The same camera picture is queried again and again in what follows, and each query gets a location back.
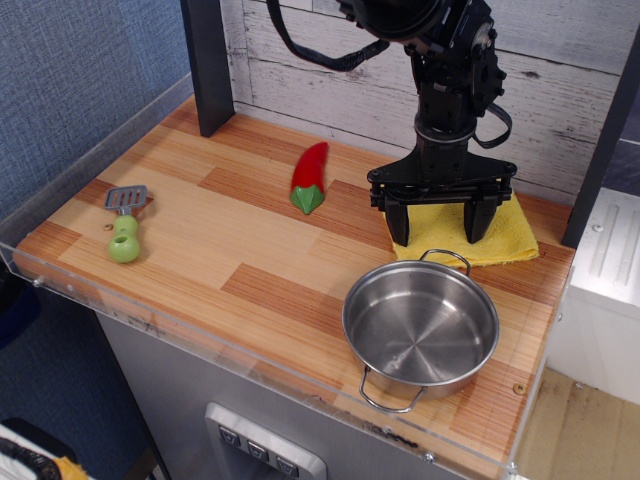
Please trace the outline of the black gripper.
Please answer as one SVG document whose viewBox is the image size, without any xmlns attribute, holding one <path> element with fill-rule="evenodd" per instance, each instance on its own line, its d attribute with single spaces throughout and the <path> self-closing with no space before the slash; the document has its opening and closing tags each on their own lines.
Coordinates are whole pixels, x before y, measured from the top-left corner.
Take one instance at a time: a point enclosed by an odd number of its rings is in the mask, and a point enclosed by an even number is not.
<svg viewBox="0 0 640 480">
<path fill-rule="evenodd" d="M 384 209 L 392 240 L 403 247 L 409 243 L 408 205 L 433 203 L 464 204 L 467 241 L 482 240 L 496 211 L 511 195 L 511 179 L 517 166 L 508 161 L 474 154 L 468 150 L 473 140 L 488 149 L 502 143 L 504 136 L 481 141 L 474 133 L 446 139 L 438 130 L 419 134 L 416 146 L 404 158 L 369 171 L 371 205 Z M 473 199 L 483 188 L 498 196 Z"/>
</svg>

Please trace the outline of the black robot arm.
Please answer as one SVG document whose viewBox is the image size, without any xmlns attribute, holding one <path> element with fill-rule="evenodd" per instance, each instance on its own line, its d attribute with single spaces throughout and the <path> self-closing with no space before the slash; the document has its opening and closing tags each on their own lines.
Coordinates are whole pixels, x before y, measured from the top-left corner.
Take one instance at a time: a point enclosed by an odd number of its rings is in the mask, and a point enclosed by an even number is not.
<svg viewBox="0 0 640 480">
<path fill-rule="evenodd" d="M 484 1 L 343 1 L 341 12 L 380 40 L 404 47 L 419 97 L 416 145 L 403 159 L 368 174 L 371 203 L 383 211 L 394 242 L 409 242 L 411 205 L 461 203 L 466 238 L 486 234 L 512 194 L 515 164 L 469 152 L 479 118 L 511 117 L 496 105 L 506 74 Z"/>
</svg>

